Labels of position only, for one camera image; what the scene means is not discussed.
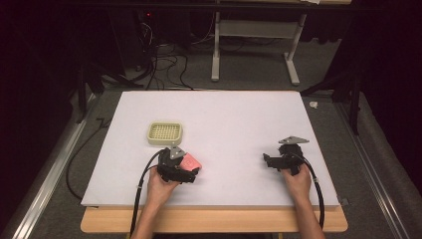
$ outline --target person's left hand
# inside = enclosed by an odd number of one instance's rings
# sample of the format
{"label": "person's left hand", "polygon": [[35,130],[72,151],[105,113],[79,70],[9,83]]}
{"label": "person's left hand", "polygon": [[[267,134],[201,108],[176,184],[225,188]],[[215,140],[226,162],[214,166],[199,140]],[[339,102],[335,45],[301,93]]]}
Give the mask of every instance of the person's left hand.
{"label": "person's left hand", "polygon": [[153,204],[161,207],[171,196],[173,189],[179,185],[177,181],[164,181],[156,167],[152,167],[149,171],[148,192],[146,204]]}

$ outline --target person's right arm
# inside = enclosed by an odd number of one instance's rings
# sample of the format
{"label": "person's right arm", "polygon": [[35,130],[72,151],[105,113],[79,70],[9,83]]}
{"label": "person's right arm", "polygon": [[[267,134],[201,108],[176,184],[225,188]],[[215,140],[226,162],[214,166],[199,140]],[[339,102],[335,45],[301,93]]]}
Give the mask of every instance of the person's right arm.
{"label": "person's right arm", "polygon": [[283,169],[282,175],[295,202],[299,233],[302,239],[325,238],[310,201],[311,176],[308,167],[302,164],[300,172],[295,176],[291,176],[288,169]]}

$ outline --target black cable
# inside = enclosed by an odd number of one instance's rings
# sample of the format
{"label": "black cable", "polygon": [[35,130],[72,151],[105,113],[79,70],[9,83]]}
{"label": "black cable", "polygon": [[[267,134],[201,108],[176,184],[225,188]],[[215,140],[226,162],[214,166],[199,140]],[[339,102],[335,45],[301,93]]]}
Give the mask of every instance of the black cable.
{"label": "black cable", "polygon": [[151,165],[152,161],[158,155],[162,154],[163,152],[164,152],[164,149],[156,152],[155,155],[149,160],[148,164],[146,165],[145,169],[143,170],[143,173],[142,173],[142,176],[140,177],[139,183],[137,184],[136,196],[135,196],[135,199],[134,199],[134,206],[133,206],[132,221],[131,221],[131,225],[130,225],[130,235],[133,233],[134,227],[136,225],[137,209],[139,207],[139,198],[140,198],[140,192],[142,191],[143,177],[145,176],[147,171],[151,168],[149,166]]}
{"label": "black cable", "polygon": [[316,187],[316,193],[317,193],[317,198],[318,198],[318,202],[319,202],[319,226],[320,226],[320,228],[323,228],[323,222],[325,220],[325,207],[323,205],[322,191],[320,190],[319,182],[317,180],[317,176],[314,172],[314,169],[311,166],[310,162],[305,157],[297,155],[293,152],[288,152],[286,154],[290,154],[294,157],[299,158],[310,169],[310,172],[311,172],[311,175],[312,175],[313,181],[314,181],[314,186]]}
{"label": "black cable", "polygon": [[107,122],[105,122],[104,118],[97,118],[97,120],[101,121],[101,124],[99,126],[99,128],[94,131],[87,140],[85,140],[85,142],[78,148],[78,150],[74,153],[74,155],[71,157],[71,159],[69,159],[68,162],[68,167],[66,168],[66,185],[68,186],[69,191],[72,193],[72,195],[74,195],[76,198],[78,198],[80,201],[82,201],[83,197],[80,196],[73,188],[71,185],[71,180],[69,179],[69,175],[71,172],[71,166],[72,163],[74,161],[74,159],[76,158],[76,156],[79,154],[79,152],[84,148],[85,145],[87,145],[87,143],[103,128],[107,128],[109,127],[109,123],[111,122],[112,119],[108,120]]}

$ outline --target table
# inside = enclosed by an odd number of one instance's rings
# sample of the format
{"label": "table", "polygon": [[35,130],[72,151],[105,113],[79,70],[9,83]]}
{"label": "table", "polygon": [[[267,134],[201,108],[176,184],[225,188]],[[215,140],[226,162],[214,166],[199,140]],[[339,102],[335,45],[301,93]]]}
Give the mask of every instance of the table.
{"label": "table", "polygon": [[[145,164],[139,159],[158,150],[147,143],[147,126],[170,118],[182,122],[180,147],[201,161],[203,169],[195,183],[177,187],[156,231],[296,231],[293,201],[280,174],[262,158],[263,152],[277,154],[277,141],[292,134],[311,141],[302,149],[324,193],[324,230],[347,228],[299,93],[131,92],[120,99],[84,197],[83,205],[98,207],[87,208],[84,231],[129,230],[135,186]],[[318,214],[314,190],[311,202]]]}
{"label": "table", "polygon": [[[302,3],[315,1],[299,0],[236,0],[236,2],[259,2],[259,3]],[[351,0],[328,0],[319,1],[320,4],[350,4]],[[293,62],[296,48],[301,37],[302,30],[307,19],[307,14],[301,14],[298,22],[264,22],[264,21],[243,21],[243,20],[221,20],[220,12],[215,13],[214,31],[214,53],[212,60],[211,80],[218,82],[220,79],[220,36],[241,36],[260,38],[284,38],[292,39],[292,45],[284,59],[289,72],[292,85],[300,84],[298,73]]]}

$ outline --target gray floor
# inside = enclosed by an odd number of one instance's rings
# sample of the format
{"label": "gray floor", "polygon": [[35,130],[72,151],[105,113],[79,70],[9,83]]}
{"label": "gray floor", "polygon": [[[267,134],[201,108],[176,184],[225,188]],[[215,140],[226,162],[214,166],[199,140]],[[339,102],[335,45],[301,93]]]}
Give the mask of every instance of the gray floor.
{"label": "gray floor", "polygon": [[[323,79],[338,46],[338,43],[325,45],[317,42],[300,43],[295,55],[295,64],[302,83],[299,87],[293,87],[289,83],[287,69],[281,57],[281,53],[287,51],[289,42],[275,41],[268,44],[268,40],[261,40],[258,41],[261,45],[257,45],[257,40],[253,41],[255,44],[245,44],[238,51],[229,50],[237,49],[240,46],[239,42],[223,42],[222,47],[228,51],[223,51],[221,54],[219,83],[210,81],[212,50],[199,49],[207,45],[200,45],[189,51],[179,51],[178,53],[188,56],[189,60],[183,75],[185,83],[194,89],[301,91]],[[162,60],[159,64],[164,68],[168,62]],[[183,61],[180,58],[176,67],[169,72],[173,82],[178,81],[182,70]],[[163,85],[166,89],[177,87],[168,81],[164,70],[158,71],[156,77],[160,80],[154,80],[152,87],[160,89]],[[99,97],[96,107],[87,118],[87,125],[76,149],[99,128],[101,122],[97,119],[112,119],[121,91],[124,91],[122,87],[107,86],[107,90]],[[309,107],[309,101],[318,101],[318,108]],[[318,92],[314,96],[304,98],[304,104],[336,191],[346,202],[343,210],[348,229],[342,233],[327,233],[327,238],[418,238],[422,235],[421,196],[386,142],[364,96],[359,112],[360,136],[350,134],[344,122],[342,110],[347,109],[347,104],[333,104],[329,92]],[[81,195],[88,186],[105,136],[106,128],[100,129],[78,152],[73,161],[70,179],[75,190]],[[359,142],[364,146],[363,151],[358,150]],[[57,150],[60,150],[61,146],[59,141]],[[53,152],[52,157],[46,162],[34,182],[34,187],[22,203],[22,210],[12,218],[2,238],[13,236],[26,213],[26,208],[29,207],[53,165],[55,154],[57,153]],[[369,169],[367,161],[362,159],[362,156],[370,159]],[[371,168],[375,168],[375,175],[373,172],[368,174]],[[123,234],[86,234],[81,231],[80,224],[85,208],[69,192],[64,175],[65,173],[59,180],[30,238],[124,238]],[[376,183],[377,179],[382,182],[381,191],[386,193],[397,211],[398,217],[394,218],[393,223],[386,216],[390,213],[385,210],[388,207],[382,206],[382,193],[381,196],[377,193],[380,188]],[[400,223],[404,225],[405,231],[394,229],[394,225]],[[297,233],[286,233],[285,238],[299,238],[299,236]]]}

